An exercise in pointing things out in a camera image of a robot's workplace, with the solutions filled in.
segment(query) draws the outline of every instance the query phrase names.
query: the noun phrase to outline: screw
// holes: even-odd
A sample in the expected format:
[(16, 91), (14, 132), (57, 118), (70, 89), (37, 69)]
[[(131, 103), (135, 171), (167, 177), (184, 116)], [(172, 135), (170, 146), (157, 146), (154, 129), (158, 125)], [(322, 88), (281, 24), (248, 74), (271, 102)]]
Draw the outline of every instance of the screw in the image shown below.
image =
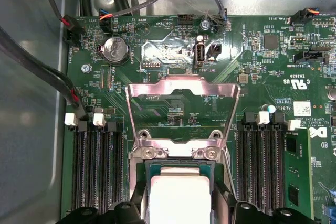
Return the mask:
[(82, 70), (83, 73), (89, 73), (92, 70), (92, 68), (89, 64), (82, 65), (82, 67), (80, 69)]
[(151, 147), (147, 147), (143, 150), (143, 155), (145, 158), (151, 159), (155, 157), (155, 150)]
[(242, 203), (240, 206), (241, 206), (242, 208), (246, 209), (246, 210), (248, 210), (248, 209), (251, 208), (251, 206), (250, 206), (249, 204), (247, 204), (247, 203)]
[(215, 151), (209, 151), (209, 157), (213, 158), (215, 156)]
[(209, 148), (205, 154), (207, 159), (215, 160), (217, 158), (217, 152), (213, 148)]
[(204, 20), (201, 22), (200, 27), (202, 30), (209, 30), (210, 29), (210, 22), (207, 20)]
[(90, 214), (92, 214), (91, 209), (85, 209), (82, 211), (82, 215), (90, 215)]
[(292, 213), (290, 211), (286, 210), (286, 209), (281, 210), (280, 213), (282, 213), (285, 216), (291, 216), (292, 215)]

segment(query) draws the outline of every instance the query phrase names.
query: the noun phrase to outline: sticker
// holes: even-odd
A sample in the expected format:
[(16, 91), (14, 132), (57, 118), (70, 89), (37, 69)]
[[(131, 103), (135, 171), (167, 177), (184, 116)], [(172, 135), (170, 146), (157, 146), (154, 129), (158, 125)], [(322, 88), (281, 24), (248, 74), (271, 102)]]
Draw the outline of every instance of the sticker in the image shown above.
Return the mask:
[(293, 102), (294, 116), (311, 116), (310, 102)]
[(327, 142), (322, 142), (322, 143), (321, 143), (321, 147), (322, 147), (323, 149), (328, 148), (328, 143), (327, 143)]

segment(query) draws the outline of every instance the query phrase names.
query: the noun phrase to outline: chip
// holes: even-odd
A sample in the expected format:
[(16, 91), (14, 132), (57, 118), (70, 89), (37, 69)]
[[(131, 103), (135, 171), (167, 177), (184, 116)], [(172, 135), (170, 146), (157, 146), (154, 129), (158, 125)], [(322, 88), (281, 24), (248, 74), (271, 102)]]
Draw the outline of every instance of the chip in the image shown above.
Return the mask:
[(105, 108), (104, 112), (105, 114), (108, 114), (108, 115), (115, 114), (115, 108), (112, 108), (112, 107)]
[(330, 116), (330, 126), (336, 126), (336, 116), (334, 115)]
[(278, 35), (264, 35), (265, 49), (279, 49)]
[(289, 138), (286, 139), (286, 149), (290, 152), (296, 153), (296, 139), (295, 138)]
[(299, 206), (299, 190), (293, 186), (288, 187), (288, 199), (294, 205)]
[(240, 74), (239, 83), (248, 83), (248, 74)]

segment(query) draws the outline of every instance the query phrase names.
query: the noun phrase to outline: cable connector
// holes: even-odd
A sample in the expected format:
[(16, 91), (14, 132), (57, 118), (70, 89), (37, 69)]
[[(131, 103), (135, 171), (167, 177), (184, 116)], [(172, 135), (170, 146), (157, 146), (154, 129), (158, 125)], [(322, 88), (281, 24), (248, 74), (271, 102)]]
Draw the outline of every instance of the cable connector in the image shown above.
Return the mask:
[(66, 30), (64, 32), (64, 41), (70, 46), (78, 47), (80, 42), (80, 35), (85, 33), (84, 28), (75, 18), (69, 15), (65, 15), (63, 19), (69, 24), (65, 25)]

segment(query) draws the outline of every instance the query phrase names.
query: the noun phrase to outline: integrated circuit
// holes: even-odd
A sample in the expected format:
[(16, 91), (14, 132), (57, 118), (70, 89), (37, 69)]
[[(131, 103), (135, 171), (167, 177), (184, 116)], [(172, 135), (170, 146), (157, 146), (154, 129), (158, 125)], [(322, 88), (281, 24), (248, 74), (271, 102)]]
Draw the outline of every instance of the integrated circuit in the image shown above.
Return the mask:
[(299, 190), (293, 186), (288, 187), (288, 199), (294, 205), (299, 206)]
[(265, 49), (278, 49), (279, 38), (278, 35), (264, 35), (264, 48)]
[(297, 152), (297, 147), (296, 147), (296, 139), (295, 138), (286, 138), (286, 148), (288, 151), (296, 153)]
[(248, 83), (248, 74), (240, 74), (239, 75), (239, 83)]

